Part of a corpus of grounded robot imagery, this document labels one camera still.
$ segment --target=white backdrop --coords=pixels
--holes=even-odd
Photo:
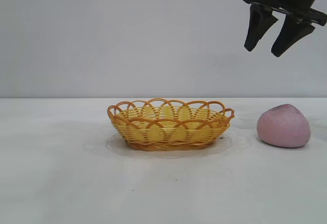
[[[327,27],[275,58],[277,15],[248,53],[242,0],[0,0],[0,14],[0,97],[327,96]]]

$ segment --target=white table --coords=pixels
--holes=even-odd
[[[125,146],[106,115],[123,100],[0,99],[1,224],[327,223],[327,98],[218,99],[236,111],[223,139],[170,153]],[[311,124],[304,148],[257,139],[284,103]]]

